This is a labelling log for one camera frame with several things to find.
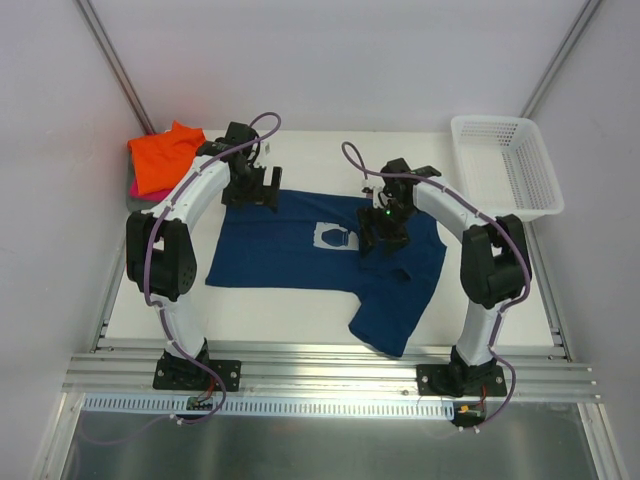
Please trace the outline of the blue t-shirt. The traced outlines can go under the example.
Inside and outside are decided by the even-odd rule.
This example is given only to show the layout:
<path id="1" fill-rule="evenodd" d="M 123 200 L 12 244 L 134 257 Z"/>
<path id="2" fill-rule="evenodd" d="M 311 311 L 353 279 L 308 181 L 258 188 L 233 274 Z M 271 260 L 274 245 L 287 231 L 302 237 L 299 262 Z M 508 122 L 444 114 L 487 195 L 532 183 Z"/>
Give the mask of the blue t-shirt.
<path id="1" fill-rule="evenodd" d="M 408 246 L 387 254 L 377 245 L 361 256 L 357 212 L 369 204 L 365 198 L 286 190 L 277 211 L 227 208 L 205 283 L 352 293 L 360 307 L 349 331 L 399 358 L 435 293 L 446 247 L 436 220 L 418 213 L 406 224 Z"/>

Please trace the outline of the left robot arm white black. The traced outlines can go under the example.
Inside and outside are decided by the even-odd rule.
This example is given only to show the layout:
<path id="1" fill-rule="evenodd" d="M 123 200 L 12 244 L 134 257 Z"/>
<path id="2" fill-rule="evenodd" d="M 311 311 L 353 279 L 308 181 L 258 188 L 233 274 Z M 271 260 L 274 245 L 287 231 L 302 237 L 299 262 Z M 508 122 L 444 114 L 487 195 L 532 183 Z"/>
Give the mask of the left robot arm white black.
<path id="1" fill-rule="evenodd" d="M 278 210 L 282 169 L 271 181 L 257 164 L 263 144 L 281 127 L 281 117 L 265 112 L 249 124 L 232 122 L 225 135 L 204 142 L 191 167 L 168 198 L 126 222 L 126 274 L 157 313 L 166 339 L 165 352 L 176 377 L 188 388 L 203 386 L 210 375 L 204 359 L 207 341 L 190 298 L 197 275 L 191 233 L 216 198 L 231 208 L 245 205 Z"/>

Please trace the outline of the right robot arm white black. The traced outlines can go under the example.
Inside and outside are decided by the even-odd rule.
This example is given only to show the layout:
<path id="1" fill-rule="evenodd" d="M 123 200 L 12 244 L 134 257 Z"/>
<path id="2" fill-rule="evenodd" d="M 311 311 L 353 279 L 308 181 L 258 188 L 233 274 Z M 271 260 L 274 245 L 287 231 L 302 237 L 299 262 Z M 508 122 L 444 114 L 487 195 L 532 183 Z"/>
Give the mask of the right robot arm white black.
<path id="1" fill-rule="evenodd" d="M 432 374 L 428 385 L 441 395 L 470 394 L 492 379 L 506 311 L 530 292 L 523 223 L 514 214 L 493 218 L 481 212 L 432 166 L 412 169 L 398 158 L 379 175 L 384 180 L 380 197 L 356 213 L 361 256 L 377 246 L 386 255 L 408 246 L 407 223 L 417 213 L 431 216 L 461 245 L 460 282 L 469 300 L 463 330 L 448 365 Z"/>

